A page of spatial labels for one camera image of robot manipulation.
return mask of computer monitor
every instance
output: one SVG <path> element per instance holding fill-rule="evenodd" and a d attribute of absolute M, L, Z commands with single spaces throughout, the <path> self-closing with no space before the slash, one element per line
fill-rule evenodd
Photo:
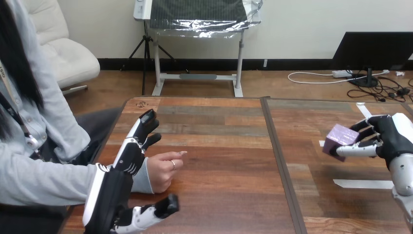
<path fill-rule="evenodd" d="M 413 54 L 413 32 L 346 32 L 334 54 L 333 70 L 364 70 L 367 77 L 350 80 L 376 87 L 372 70 L 400 70 Z M 366 74 L 353 75 L 353 78 Z"/>

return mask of prosthetic hand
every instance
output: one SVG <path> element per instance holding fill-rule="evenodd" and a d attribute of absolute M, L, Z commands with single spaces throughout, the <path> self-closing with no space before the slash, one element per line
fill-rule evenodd
<path fill-rule="evenodd" d="M 135 234 L 179 211 L 178 198 L 172 194 L 153 205 L 128 207 L 132 176 L 142 166 L 147 148 L 161 139 L 160 134 L 148 137 L 158 125 L 155 111 L 147 111 L 128 133 L 113 166 L 96 164 L 83 214 L 85 234 Z"/>
<path fill-rule="evenodd" d="M 393 198 L 413 233 L 413 123 L 401 113 L 372 116 L 351 127 L 360 131 L 357 143 L 336 149 L 338 156 L 375 157 L 386 161 L 394 187 Z"/>

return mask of long black hair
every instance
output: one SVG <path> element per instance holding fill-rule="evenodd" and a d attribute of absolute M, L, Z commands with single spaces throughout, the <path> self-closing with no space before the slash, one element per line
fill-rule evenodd
<path fill-rule="evenodd" d="M 13 14 L 6 0 L 0 0 L 0 61 L 9 78 L 14 81 L 19 95 L 43 108 L 43 98 L 24 53 L 23 43 Z M 10 127 L 5 118 L 7 113 L 0 108 L 0 139 L 6 139 Z"/>

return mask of wooden table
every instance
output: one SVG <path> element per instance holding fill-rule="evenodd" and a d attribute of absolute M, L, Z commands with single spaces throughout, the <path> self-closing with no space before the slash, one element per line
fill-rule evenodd
<path fill-rule="evenodd" d="M 364 118 L 353 102 L 268 99 L 279 155 L 285 159 L 309 234 L 410 233 L 390 190 L 344 189 L 333 179 L 391 180 L 383 159 L 347 158 L 322 152 L 336 123 L 351 126 Z M 366 103 L 372 115 L 404 113 L 401 104 Z"/>
<path fill-rule="evenodd" d="M 98 162 L 113 163 L 130 128 L 151 108 L 162 140 L 147 155 L 188 154 L 166 193 L 131 196 L 130 206 L 179 196 L 180 212 L 143 233 L 295 233 L 259 98 L 133 98 Z M 76 207 L 63 233 L 83 233 L 82 214 Z"/>
<path fill-rule="evenodd" d="M 366 104 L 372 114 L 407 112 Z M 382 159 L 321 152 L 336 123 L 363 119 L 355 103 L 268 98 L 137 97 L 129 100 L 98 161 L 111 164 L 137 118 L 153 108 L 162 140 L 148 156 L 188 151 L 164 194 L 133 194 L 130 206 L 179 196 L 181 210 L 142 233 L 408 233 L 390 190 L 343 189 L 333 179 L 382 179 Z M 62 233 L 81 234 L 83 206 Z"/>

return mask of monitor stand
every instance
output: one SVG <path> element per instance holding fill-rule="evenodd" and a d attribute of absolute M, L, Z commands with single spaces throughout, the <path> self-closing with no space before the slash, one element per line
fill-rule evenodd
<path fill-rule="evenodd" d="M 352 78 L 358 78 L 358 77 L 364 77 L 364 76 L 366 76 L 366 74 L 353 74 Z M 367 69 L 366 78 L 349 80 L 349 82 L 352 83 L 353 85 L 356 85 L 359 87 L 365 87 L 365 88 L 373 88 L 378 85 L 378 79 L 373 77 L 371 68 Z"/>

